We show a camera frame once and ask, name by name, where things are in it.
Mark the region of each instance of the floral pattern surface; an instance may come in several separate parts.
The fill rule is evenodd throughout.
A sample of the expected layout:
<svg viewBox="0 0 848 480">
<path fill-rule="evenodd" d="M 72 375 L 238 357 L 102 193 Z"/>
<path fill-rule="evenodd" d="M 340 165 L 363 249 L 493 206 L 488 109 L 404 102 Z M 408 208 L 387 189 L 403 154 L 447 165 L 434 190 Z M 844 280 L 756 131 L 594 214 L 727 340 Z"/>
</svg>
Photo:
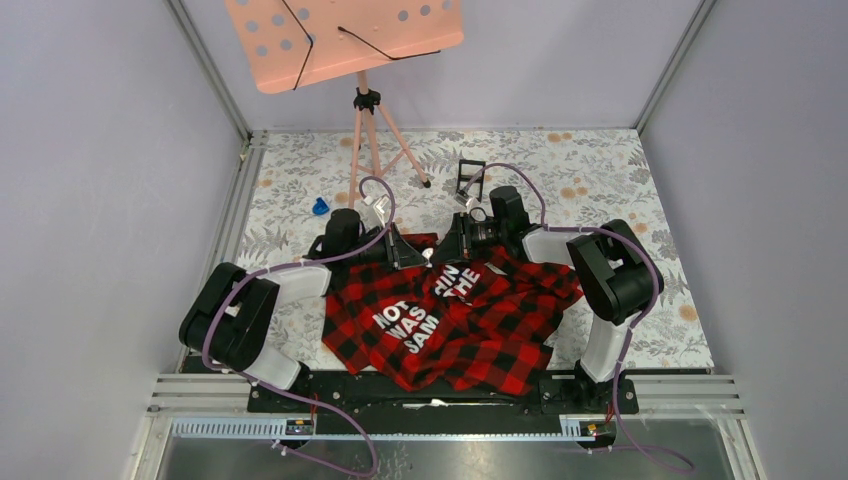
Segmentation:
<svg viewBox="0 0 848 480">
<path fill-rule="evenodd" d="M 406 132 L 405 137 L 432 187 L 423 187 L 405 159 L 385 174 L 398 202 L 396 223 L 402 233 L 444 234 L 448 230 L 451 214 L 459 209 L 452 197 L 460 158 L 514 164 L 542 193 L 548 224 L 597 226 L 622 218 L 662 272 L 665 292 L 636 328 L 627 367 L 713 365 L 634 130 Z M 400 147 L 388 132 L 379 132 L 377 140 L 387 165 Z M 362 165 L 370 165 L 368 148 L 364 142 Z M 316 199 L 323 198 L 331 208 L 347 207 L 352 150 L 349 133 L 270 135 L 242 239 L 240 265 L 250 270 L 297 261 L 306 253 L 315 237 L 323 234 L 328 218 L 313 215 Z M 522 180 L 506 169 L 488 170 L 486 191 L 501 185 L 516 186 L 531 220 L 538 221 L 539 202 Z M 366 186 L 367 192 L 381 195 L 379 189 L 376 183 Z M 364 213 L 361 202 L 355 208 Z M 487 199 L 484 208 L 488 210 Z M 548 339 L 555 351 L 549 368 L 573 367 L 586 347 L 591 322 L 585 300 L 565 312 L 559 330 Z M 321 298 L 284 305 L 275 313 L 268 341 L 313 369 L 343 369 L 321 342 L 323 323 Z"/>
</svg>

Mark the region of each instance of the small blue plastic object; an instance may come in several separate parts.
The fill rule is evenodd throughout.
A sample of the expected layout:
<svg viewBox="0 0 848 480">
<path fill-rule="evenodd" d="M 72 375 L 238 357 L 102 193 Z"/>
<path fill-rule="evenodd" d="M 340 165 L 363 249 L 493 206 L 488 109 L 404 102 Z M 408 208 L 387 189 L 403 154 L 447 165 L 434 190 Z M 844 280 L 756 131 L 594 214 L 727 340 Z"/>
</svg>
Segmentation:
<svg viewBox="0 0 848 480">
<path fill-rule="evenodd" d="M 324 215 L 329 211 L 330 207 L 327 205 L 327 202 L 325 202 L 323 198 L 318 197 L 315 200 L 315 205 L 312 207 L 312 213 L 315 215 Z"/>
</svg>

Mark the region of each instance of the pink music stand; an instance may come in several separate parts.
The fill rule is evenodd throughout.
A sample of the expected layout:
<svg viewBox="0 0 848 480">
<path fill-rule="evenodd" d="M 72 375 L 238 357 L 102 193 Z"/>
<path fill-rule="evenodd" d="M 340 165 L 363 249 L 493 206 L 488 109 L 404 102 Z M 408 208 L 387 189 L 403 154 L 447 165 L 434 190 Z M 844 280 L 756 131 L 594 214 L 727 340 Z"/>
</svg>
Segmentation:
<svg viewBox="0 0 848 480">
<path fill-rule="evenodd" d="M 387 56 L 417 56 L 461 43 L 460 0 L 226 0 L 226 4 L 260 92 L 280 93 L 356 73 L 349 207 L 355 198 L 357 170 L 382 178 L 404 155 L 424 185 L 430 186 L 380 94 L 369 89 L 366 70 L 394 61 Z M 380 163 L 374 109 L 401 146 L 386 168 Z M 359 165 L 363 117 L 371 145 L 370 169 Z"/>
</svg>

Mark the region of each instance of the plaid shirt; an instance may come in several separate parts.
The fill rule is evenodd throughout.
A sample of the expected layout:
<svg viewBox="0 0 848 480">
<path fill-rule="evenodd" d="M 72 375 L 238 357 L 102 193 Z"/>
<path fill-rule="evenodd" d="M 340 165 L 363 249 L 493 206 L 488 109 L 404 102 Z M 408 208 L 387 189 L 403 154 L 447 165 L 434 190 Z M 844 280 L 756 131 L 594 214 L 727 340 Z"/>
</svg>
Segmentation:
<svg viewBox="0 0 848 480">
<path fill-rule="evenodd" d="M 404 239 L 418 250 L 436 243 L 429 234 Z M 502 247 L 482 253 L 435 268 L 351 268 L 327 296 L 324 343 L 351 373 L 373 365 L 408 391 L 444 377 L 456 390 L 529 393 L 551 359 L 545 340 L 582 296 L 577 276 Z"/>
</svg>

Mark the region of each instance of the white wall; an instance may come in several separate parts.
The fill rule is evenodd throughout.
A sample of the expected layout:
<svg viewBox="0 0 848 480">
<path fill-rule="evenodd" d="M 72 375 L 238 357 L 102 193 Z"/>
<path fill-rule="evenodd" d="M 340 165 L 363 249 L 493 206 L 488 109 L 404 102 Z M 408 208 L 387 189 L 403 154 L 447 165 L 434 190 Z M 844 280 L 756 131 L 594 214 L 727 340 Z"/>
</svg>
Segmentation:
<svg viewBox="0 0 848 480">
<path fill-rule="evenodd" d="M 840 0 L 719 2 L 643 138 L 771 480 L 848 470 L 846 24 Z"/>
<path fill-rule="evenodd" d="M 185 3 L 252 128 L 353 129 L 353 77 L 259 93 L 223 0 Z M 463 0 L 462 45 L 369 78 L 402 128 L 629 127 L 697 4 Z"/>
<path fill-rule="evenodd" d="M 6 0 L 0 31 L 0 478 L 117 478 L 238 140 L 161 1 Z"/>
</svg>

